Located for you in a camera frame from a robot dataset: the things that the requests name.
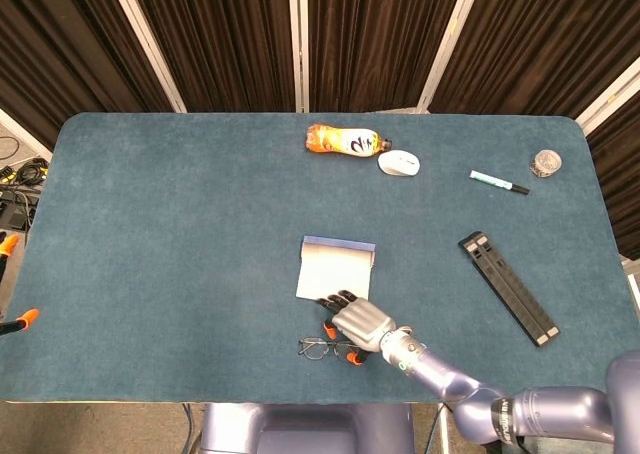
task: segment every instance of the eyeglass frame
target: eyeglass frame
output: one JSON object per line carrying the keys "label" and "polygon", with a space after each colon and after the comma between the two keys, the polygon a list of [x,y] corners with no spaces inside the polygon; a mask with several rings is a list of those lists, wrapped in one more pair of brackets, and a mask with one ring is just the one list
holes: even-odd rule
{"label": "eyeglass frame", "polygon": [[[307,355],[306,351],[310,349],[312,346],[323,345],[323,344],[325,349],[324,349],[324,353],[322,354],[322,357],[309,357]],[[354,343],[350,341],[331,341],[331,340],[323,339],[321,337],[305,337],[304,339],[299,339],[298,345],[300,347],[304,347],[298,352],[298,355],[304,356],[310,361],[320,361],[321,359],[324,359],[325,357],[327,357],[327,354],[329,354],[329,349],[333,347],[333,353],[338,359],[344,362],[349,362],[347,359],[343,359],[342,357],[340,357],[340,354],[338,354],[338,347],[342,346],[342,347],[351,348],[352,352],[357,352],[357,350],[359,349],[358,346],[356,346]]]}

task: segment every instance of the bottle label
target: bottle label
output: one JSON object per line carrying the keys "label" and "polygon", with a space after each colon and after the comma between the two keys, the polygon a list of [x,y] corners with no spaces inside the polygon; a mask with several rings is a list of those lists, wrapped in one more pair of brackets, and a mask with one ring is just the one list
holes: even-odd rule
{"label": "bottle label", "polygon": [[341,129],[339,152],[352,156],[373,156],[378,147],[377,134],[369,129]]}

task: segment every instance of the plastic bottle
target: plastic bottle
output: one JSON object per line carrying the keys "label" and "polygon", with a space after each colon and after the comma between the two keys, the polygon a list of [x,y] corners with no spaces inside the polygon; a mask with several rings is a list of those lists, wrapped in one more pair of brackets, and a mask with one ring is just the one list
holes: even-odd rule
{"label": "plastic bottle", "polygon": [[370,157],[391,149],[391,141],[371,129],[331,127],[314,124],[307,129],[307,149],[313,152],[341,152]]}

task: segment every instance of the whiteboard marker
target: whiteboard marker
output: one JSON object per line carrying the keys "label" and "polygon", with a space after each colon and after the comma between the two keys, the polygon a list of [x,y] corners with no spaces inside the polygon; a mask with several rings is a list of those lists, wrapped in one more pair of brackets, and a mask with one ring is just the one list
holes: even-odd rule
{"label": "whiteboard marker", "polygon": [[527,189],[526,187],[518,186],[517,184],[513,184],[512,182],[503,181],[502,179],[488,176],[487,174],[482,174],[478,171],[471,171],[469,177],[471,179],[475,179],[476,181],[484,182],[485,184],[491,184],[492,186],[501,187],[503,189],[506,189],[507,191],[519,192],[520,194],[524,194],[525,196],[529,194],[529,189]]}

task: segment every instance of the robotic arm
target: robotic arm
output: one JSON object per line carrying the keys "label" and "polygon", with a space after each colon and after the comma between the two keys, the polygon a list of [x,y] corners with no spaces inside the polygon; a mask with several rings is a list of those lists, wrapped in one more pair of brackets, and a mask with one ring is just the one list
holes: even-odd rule
{"label": "robotic arm", "polygon": [[526,389],[508,397],[433,355],[406,329],[369,301],[340,291],[320,303],[354,344],[384,359],[445,402],[453,403],[460,433],[471,442],[516,436],[556,437],[614,443],[615,453],[640,453],[640,351],[616,359],[607,372],[607,396],[587,387]]}

